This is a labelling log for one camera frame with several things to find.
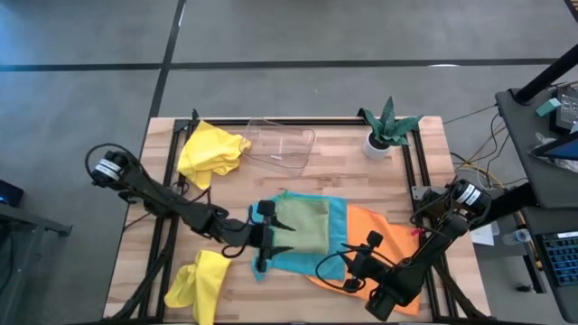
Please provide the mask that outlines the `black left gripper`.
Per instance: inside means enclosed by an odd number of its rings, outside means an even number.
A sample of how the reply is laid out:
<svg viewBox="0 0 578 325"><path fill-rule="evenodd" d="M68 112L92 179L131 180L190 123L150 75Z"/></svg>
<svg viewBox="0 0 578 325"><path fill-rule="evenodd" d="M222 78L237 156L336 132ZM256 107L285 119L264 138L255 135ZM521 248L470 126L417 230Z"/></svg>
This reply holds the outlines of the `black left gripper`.
<svg viewBox="0 0 578 325"><path fill-rule="evenodd" d="M277 216L270 218L270 225L283 230L294 228L282 223ZM226 245L221 253L227 258L240 256L247 246L258 250L255 268L259 273L267 269L267 260L275 255L293 250L291 246L273 246L273 231L267 224L241 222L237 219L225 219L222 224L220 240Z"/></svg>

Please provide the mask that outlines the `green microfiber towel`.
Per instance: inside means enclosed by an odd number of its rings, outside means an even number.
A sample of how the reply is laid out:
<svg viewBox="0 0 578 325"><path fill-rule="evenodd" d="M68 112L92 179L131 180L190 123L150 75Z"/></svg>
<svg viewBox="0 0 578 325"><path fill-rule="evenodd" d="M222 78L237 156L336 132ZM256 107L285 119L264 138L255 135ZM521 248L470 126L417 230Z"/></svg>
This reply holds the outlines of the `green microfiber towel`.
<svg viewBox="0 0 578 325"><path fill-rule="evenodd" d="M325 255L329 240L329 201L289 192L275 199L277 220L294 231L275 227L274 245L289 246L302 254Z"/></svg>

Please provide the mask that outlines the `blue microfiber towel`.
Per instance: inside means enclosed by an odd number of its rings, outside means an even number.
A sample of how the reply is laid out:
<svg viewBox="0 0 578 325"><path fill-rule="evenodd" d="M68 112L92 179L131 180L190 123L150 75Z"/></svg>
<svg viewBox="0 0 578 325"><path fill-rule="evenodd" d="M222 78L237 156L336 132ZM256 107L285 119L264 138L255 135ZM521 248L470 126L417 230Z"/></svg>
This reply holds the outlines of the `blue microfiber towel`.
<svg viewBox="0 0 578 325"><path fill-rule="evenodd" d="M347 236L347 201L343 198L312 195L289 192L296 196L306 198L325 199L329 201L329 250L325 255L302 254L293 250L275 255L267 261L267 269L279 269L302 275L320 275L326 280L343 280L345 275L345 264L337 257L328 257L329 254L337 251L348 242Z"/></svg>

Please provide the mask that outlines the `orange microfiber towel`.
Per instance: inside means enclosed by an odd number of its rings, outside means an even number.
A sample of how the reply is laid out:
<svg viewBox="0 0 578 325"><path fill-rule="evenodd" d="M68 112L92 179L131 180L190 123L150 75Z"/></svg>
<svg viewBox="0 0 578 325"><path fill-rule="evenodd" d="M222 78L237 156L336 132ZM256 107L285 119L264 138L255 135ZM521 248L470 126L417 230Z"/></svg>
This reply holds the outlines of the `orange microfiber towel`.
<svg viewBox="0 0 578 325"><path fill-rule="evenodd" d="M369 209L362 208L348 204L347 206L347 232L348 244L358 246L359 244L366 244L368 233L376 231L383 236L383 240L379 247L375 249L378 253L389 258L392 262L398 263L406 257L410 257L419 247L418 235L412 227L398 224L390 224L387 218L377 214ZM367 301L371 290L373 290L377 283L374 280L367 279L366 286L355 293L346 293L340 290L331 288L315 275L307 276L307 278L323 289L328 289L336 293L345 294L350 297L356 297L363 301ZM397 305L394 311L403 313L409 316L417 316L420 310L421 297L418 296L413 299L407 306Z"/></svg>

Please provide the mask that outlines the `yellow microfiber towel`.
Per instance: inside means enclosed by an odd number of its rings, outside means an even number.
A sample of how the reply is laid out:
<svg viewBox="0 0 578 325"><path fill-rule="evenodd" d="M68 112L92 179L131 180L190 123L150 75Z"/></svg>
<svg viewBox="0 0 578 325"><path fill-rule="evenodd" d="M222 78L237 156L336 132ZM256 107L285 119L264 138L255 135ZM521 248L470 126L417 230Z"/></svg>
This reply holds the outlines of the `yellow microfiber towel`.
<svg viewBox="0 0 578 325"><path fill-rule="evenodd" d="M222 254L201 250L193 264L182 266L163 297L169 308L191 307L199 325L214 325L220 289L231 260Z"/></svg>
<svg viewBox="0 0 578 325"><path fill-rule="evenodd" d="M214 173L224 176L237 169L240 155L251 145L242 135L201 120L182 148L177 171L197 188L206 190Z"/></svg>

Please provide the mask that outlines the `clear plastic bin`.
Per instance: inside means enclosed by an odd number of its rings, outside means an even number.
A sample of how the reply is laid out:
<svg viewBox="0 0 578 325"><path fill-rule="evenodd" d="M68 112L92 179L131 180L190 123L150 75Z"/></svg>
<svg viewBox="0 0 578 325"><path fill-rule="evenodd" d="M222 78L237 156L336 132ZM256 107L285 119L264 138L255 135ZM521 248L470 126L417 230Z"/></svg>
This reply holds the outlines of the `clear plastic bin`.
<svg viewBox="0 0 578 325"><path fill-rule="evenodd" d="M239 145L244 163L271 172L300 176L309 162L316 133L311 128L251 118Z"/></svg>

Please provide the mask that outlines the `white plant pot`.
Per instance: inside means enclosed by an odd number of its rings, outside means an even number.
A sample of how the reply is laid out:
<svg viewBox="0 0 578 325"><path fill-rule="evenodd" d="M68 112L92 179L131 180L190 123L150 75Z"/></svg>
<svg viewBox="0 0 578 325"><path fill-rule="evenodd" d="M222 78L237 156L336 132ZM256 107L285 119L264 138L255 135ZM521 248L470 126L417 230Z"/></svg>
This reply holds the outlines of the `white plant pot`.
<svg viewBox="0 0 578 325"><path fill-rule="evenodd" d="M390 150L389 144L382 144L369 132L362 145L362 152L371 160L383 160Z"/></svg>

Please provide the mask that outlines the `white paper sheet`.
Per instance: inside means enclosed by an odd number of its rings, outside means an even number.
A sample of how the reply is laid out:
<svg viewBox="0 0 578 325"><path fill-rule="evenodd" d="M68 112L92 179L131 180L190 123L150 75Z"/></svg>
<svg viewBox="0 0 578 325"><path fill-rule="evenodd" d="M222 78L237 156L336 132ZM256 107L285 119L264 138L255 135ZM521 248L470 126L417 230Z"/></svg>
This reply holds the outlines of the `white paper sheet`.
<svg viewBox="0 0 578 325"><path fill-rule="evenodd" d="M494 237L499 234L499 225L496 221L470 231L471 240L474 244L494 246Z"/></svg>

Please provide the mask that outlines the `artificial green plant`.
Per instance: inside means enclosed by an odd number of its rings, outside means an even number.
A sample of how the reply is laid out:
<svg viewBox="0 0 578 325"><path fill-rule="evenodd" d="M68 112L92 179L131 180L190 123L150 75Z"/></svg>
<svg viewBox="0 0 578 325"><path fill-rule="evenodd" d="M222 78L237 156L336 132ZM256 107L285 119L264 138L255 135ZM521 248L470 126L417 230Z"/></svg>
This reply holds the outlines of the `artificial green plant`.
<svg viewBox="0 0 578 325"><path fill-rule="evenodd" d="M369 143L379 149L390 146L408 146L406 134L415 131L424 117L420 115L396 119L395 104L392 97L387 99L380 117L376 117L366 108L360 108L357 116L371 127Z"/></svg>

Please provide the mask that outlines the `clear water bottle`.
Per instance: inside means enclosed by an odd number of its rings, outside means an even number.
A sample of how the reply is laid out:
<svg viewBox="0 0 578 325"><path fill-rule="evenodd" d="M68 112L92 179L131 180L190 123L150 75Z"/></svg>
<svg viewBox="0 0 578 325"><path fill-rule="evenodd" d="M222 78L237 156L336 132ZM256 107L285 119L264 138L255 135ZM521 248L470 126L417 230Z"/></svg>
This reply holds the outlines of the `clear water bottle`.
<svg viewBox="0 0 578 325"><path fill-rule="evenodd" d="M502 242L507 246L525 244L531 241L531 235L526 228L517 229L502 237Z"/></svg>

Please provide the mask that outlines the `black support beam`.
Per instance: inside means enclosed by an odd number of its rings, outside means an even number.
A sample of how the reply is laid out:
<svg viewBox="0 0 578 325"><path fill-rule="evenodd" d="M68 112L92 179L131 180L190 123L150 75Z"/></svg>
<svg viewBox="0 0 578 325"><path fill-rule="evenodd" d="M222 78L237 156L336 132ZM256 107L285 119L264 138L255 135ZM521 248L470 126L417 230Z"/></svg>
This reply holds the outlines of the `black support beam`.
<svg viewBox="0 0 578 325"><path fill-rule="evenodd" d="M474 221L470 230L486 226L493 221L510 215L527 207L538 207L538 201L529 182L505 191L501 196L492 199L489 211L477 221Z"/></svg>

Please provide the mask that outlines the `black side desk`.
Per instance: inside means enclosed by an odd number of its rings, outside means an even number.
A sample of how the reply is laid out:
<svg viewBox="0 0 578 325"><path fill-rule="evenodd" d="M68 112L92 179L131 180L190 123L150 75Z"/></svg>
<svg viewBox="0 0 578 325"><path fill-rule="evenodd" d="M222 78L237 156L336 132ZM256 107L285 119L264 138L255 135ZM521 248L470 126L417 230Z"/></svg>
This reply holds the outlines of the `black side desk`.
<svg viewBox="0 0 578 325"><path fill-rule="evenodd" d="M553 291L564 320L578 323L578 285L558 287L545 256L539 247L540 234L578 231L578 173L555 167L533 157L529 151L536 145L536 133L555 137L548 119L536 114L536 109L552 96L550 90L538 93L525 105L515 101L517 91L510 89L495 95L499 115L505 122L508 135L517 151L523 170L536 195L539 206L522 208L527 227L536 241L537 252L545 268L546 279Z"/></svg>

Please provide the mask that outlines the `keyboard with coloured keys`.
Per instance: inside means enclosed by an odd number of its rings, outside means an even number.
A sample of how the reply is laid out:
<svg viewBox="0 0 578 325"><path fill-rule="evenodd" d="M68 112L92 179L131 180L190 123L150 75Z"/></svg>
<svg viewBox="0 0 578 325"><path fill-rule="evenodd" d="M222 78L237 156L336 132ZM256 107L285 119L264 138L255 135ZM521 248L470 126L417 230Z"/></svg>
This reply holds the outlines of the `keyboard with coloured keys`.
<svg viewBox="0 0 578 325"><path fill-rule="evenodd" d="M537 241L558 287L578 285L578 231L540 234Z"/></svg>

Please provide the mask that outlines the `dark tablet screen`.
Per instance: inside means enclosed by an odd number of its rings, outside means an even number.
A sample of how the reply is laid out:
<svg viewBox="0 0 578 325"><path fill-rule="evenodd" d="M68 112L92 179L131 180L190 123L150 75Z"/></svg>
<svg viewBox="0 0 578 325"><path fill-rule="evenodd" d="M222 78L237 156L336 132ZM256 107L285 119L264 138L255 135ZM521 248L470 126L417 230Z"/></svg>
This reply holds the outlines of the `dark tablet screen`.
<svg viewBox="0 0 578 325"><path fill-rule="evenodd" d="M578 161L578 132L557 139L536 133L537 146L529 151L536 157Z"/></svg>

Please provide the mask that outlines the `small teal box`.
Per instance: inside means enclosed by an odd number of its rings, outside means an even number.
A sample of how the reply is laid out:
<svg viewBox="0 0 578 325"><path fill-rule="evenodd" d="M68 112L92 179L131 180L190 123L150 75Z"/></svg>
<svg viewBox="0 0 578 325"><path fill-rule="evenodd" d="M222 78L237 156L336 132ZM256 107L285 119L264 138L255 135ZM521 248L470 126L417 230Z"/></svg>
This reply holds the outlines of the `small teal box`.
<svg viewBox="0 0 578 325"><path fill-rule="evenodd" d="M540 117L549 115L561 106L561 102L556 98L550 98L536 109L536 114Z"/></svg>

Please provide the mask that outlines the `black electronic device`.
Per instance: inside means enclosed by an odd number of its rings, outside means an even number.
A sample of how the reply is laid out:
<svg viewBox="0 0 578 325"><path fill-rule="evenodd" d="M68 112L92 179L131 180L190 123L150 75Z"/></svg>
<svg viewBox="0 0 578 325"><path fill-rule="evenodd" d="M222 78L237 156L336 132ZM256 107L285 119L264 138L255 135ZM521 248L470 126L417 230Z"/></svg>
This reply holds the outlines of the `black electronic device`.
<svg viewBox="0 0 578 325"><path fill-rule="evenodd" d="M555 98L561 106L550 117L550 130L560 135L572 132L578 122L578 90L564 86L555 91Z"/></svg>

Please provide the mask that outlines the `black metal pole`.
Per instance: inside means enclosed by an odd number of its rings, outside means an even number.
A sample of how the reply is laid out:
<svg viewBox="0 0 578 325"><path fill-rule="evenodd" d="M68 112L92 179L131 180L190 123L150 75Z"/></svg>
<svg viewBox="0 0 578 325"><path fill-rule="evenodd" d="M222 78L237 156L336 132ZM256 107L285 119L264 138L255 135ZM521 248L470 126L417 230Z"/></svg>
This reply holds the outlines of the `black metal pole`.
<svg viewBox="0 0 578 325"><path fill-rule="evenodd" d="M527 83L522 89L513 95L520 105L525 105L538 93L547 88L552 82L562 77L566 72L578 64L578 43L566 52L558 60L552 63L537 77Z"/></svg>

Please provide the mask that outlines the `black device with blue light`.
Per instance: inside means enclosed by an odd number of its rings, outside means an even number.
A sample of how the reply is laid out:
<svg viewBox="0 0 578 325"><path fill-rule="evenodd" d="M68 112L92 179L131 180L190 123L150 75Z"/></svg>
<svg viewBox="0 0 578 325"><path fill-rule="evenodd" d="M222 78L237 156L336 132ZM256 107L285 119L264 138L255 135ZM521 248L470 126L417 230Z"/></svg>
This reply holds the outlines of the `black device with blue light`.
<svg viewBox="0 0 578 325"><path fill-rule="evenodd" d="M18 208L21 204L24 191L13 184L0 180L0 204Z"/></svg>

